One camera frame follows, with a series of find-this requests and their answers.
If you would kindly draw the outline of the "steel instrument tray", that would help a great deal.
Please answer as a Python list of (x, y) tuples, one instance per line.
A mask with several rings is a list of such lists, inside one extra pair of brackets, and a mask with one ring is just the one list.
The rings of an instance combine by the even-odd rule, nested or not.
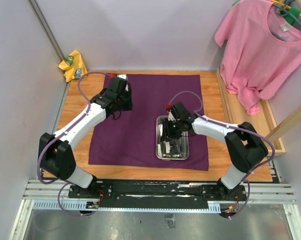
[(163, 161), (184, 161), (190, 155), (189, 136), (187, 132), (182, 132), (179, 139), (170, 141), (161, 140), (163, 135), (163, 121), (168, 116), (159, 116), (156, 119), (156, 156)]

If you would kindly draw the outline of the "purple surgical wrap cloth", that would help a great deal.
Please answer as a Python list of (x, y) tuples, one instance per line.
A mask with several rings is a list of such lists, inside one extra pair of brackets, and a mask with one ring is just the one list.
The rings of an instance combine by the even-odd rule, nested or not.
[(90, 165), (120, 165), (152, 168), (181, 168), (207, 171), (209, 151), (204, 135), (188, 137), (186, 160), (161, 160), (156, 156), (156, 121), (167, 114), (166, 105), (182, 102), (191, 113), (200, 109), (199, 75), (129, 74), (132, 87), (131, 111), (118, 120), (110, 116), (98, 124), (89, 147)]

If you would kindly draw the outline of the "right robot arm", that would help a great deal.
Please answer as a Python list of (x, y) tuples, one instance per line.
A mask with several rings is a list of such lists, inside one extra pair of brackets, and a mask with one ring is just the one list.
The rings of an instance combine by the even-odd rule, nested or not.
[(249, 122), (230, 124), (214, 120), (197, 112), (191, 114), (182, 102), (166, 106), (168, 117), (163, 120), (160, 140), (168, 143), (178, 140), (184, 132), (203, 135), (226, 144), (231, 165), (217, 181), (217, 195), (229, 200), (236, 189), (267, 155), (262, 138)]

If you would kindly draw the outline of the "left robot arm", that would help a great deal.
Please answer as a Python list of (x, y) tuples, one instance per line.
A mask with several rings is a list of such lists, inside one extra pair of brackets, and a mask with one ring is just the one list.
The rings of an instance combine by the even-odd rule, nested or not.
[(85, 109), (66, 126), (53, 134), (44, 133), (39, 139), (37, 169), (57, 180), (76, 185), (87, 198), (98, 193), (97, 178), (77, 166), (74, 149), (98, 124), (116, 112), (131, 111), (132, 88), (125, 74), (110, 78), (108, 87), (95, 95)]

